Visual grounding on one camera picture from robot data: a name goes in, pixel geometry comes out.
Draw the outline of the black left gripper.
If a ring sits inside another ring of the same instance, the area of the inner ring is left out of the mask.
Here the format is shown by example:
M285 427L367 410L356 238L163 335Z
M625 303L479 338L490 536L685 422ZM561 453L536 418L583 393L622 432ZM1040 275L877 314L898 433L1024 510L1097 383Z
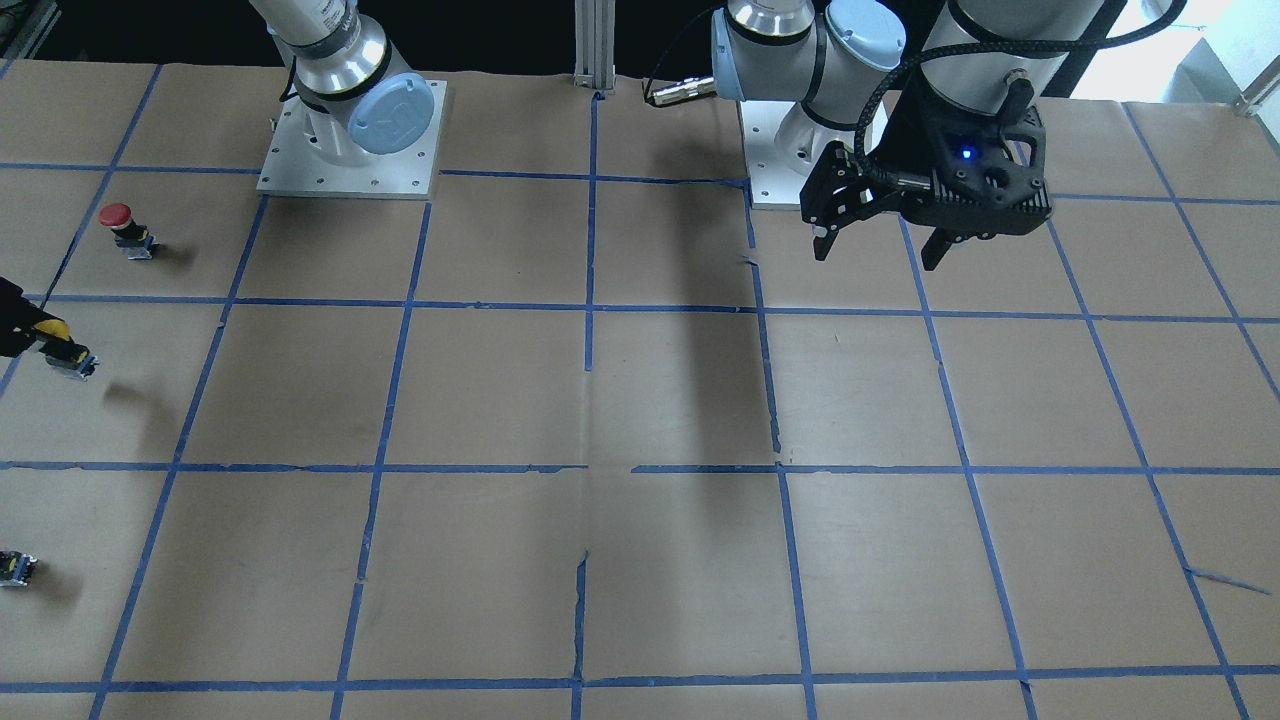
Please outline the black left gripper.
M800 191L800 211L812 227L813 252L824 261L838 232L883 209L908 217L942 217L959 206L952 187L961 169L961 109L924 76L911 76L884 133L861 160L844 142L829 142ZM956 234L936 228L922 246L922 268L933 272Z

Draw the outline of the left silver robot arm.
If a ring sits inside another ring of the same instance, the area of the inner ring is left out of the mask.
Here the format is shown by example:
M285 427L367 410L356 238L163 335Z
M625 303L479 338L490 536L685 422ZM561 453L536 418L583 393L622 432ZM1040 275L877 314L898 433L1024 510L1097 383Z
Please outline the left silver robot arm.
M1052 215L1044 85L1106 42L1098 1L945 1L915 51L884 1L727 1L710 17L719 96L790 105L797 204L813 254L892 213L931 231L925 269L969 240L1025 236Z

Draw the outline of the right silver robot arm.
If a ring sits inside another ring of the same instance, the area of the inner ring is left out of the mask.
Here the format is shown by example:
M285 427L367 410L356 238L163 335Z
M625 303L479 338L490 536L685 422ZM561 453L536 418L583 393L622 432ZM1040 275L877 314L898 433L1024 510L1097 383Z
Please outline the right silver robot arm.
M447 87L424 78L401 56L381 24L360 12L357 1L250 1L268 24L285 68L291 72L282 95L282 111L259 173L264 197L339 200L404 200L428 202L440 159L445 124ZM707 12L710 17L712 74L660 90L645 102L663 108L717 95L754 106L786 110L776 136L778 152L797 149L787 140L799 123L801 135L818 145L808 150L815 161L827 141L836 150L861 151L872 117L881 106L886 73L899 64L902 37L890 13L888 29L873 29L877 1L831 1L815 14L810 1L727 1ZM585 313L596 310L596 191L598 105L591 100L590 173L588 191L588 264ZM792 181L815 170L783 169ZM106 205L104 228L132 260L147 263L160 249L154 233L125 204ZM45 305L54 295L79 245L77 231L47 290L28 297L3 278L3 356L41 352L51 366L77 377L93 373L97 359L70 337L67 323ZM337 311L413 309L416 290L404 301L364 299L216 299L219 304L250 307L307 307Z

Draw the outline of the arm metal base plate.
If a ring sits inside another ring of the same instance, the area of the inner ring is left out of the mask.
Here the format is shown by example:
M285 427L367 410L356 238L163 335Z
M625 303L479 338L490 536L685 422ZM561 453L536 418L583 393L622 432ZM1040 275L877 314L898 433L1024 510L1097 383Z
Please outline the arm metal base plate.
M800 191L826 145L854 140L852 132L815 123L797 102L744 101L739 111L751 205L758 209L796 211Z
M293 97L283 104L256 190L271 197L428 201L433 195L448 83L428 79L434 114L426 132L394 154L370 154L328 114Z

